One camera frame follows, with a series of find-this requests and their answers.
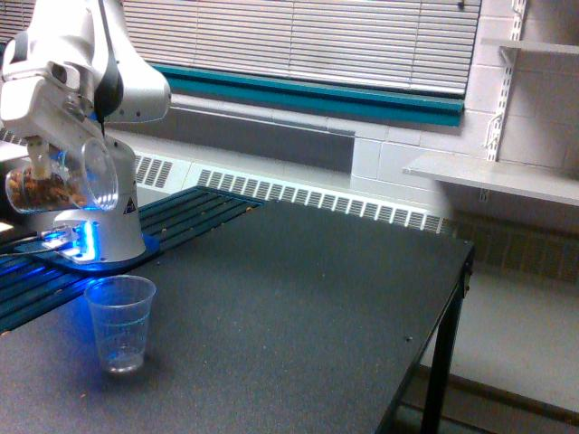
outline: white brick wall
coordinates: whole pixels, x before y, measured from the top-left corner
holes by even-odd
[[[493,208],[492,200],[481,205],[476,203],[476,194],[459,193],[463,190],[460,187],[444,188],[430,181],[401,175],[402,168],[412,160],[411,156],[418,156],[427,149],[479,158],[486,155],[482,145],[487,124],[498,105],[503,63],[497,47],[479,42],[483,37],[510,36],[513,24],[510,5],[510,0],[483,0],[461,126],[404,125],[404,130],[390,126],[382,144],[377,172],[375,164],[363,161],[375,153],[368,154],[362,145],[358,145],[362,142],[356,141],[353,187],[369,193],[383,193],[389,184],[407,186],[411,192],[420,188],[421,194],[411,196],[416,200],[422,198],[427,204],[441,206],[452,203],[452,206],[465,211],[502,218],[520,215],[515,212],[515,208],[521,205],[520,198],[513,198],[512,210],[509,210],[509,201],[505,206],[505,197],[500,197],[498,200],[502,206],[498,210]],[[579,1],[529,0],[523,39],[579,45]],[[531,53],[519,55],[499,158],[579,171],[579,58]],[[375,174],[377,177],[372,183],[370,180]],[[442,201],[441,189],[444,191]],[[460,199],[452,197],[454,194],[459,194]],[[560,212],[549,211],[554,205],[537,201],[525,205],[533,207],[533,212],[522,216],[525,222],[578,231],[576,225],[557,220]],[[576,209],[569,208],[567,214],[579,218]]]

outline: black table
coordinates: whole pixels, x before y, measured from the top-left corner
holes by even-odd
[[[268,203],[133,274],[158,286],[141,372],[100,371],[82,297],[0,338],[17,433],[371,433],[440,324],[435,432],[470,243]]]

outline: window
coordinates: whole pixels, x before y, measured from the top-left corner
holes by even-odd
[[[125,0],[148,60],[463,96],[480,0]]]
[[[481,0],[124,0],[176,90],[459,125]],[[0,44],[34,0],[0,1]]]

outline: robotic arm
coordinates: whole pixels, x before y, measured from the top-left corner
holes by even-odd
[[[13,207],[66,210],[55,223],[73,228],[75,240],[60,253],[78,264],[142,254],[135,156],[104,123],[160,119],[170,92],[131,45],[120,0],[37,0],[3,65],[0,118],[26,138],[31,159],[6,178]]]

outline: shelf bracket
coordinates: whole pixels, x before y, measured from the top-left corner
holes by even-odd
[[[487,203],[489,201],[490,190],[486,188],[479,189],[479,202]]]
[[[513,28],[510,34],[511,41],[520,41],[527,11],[527,0],[512,0],[511,7],[515,13]],[[507,115],[508,98],[513,81],[515,65],[517,64],[517,50],[500,47],[500,55],[505,61],[505,70],[503,72],[503,82],[498,98],[498,108],[495,116],[490,120],[487,126],[487,135],[484,147],[487,148],[487,160],[497,161],[498,150],[503,136],[503,127]]]

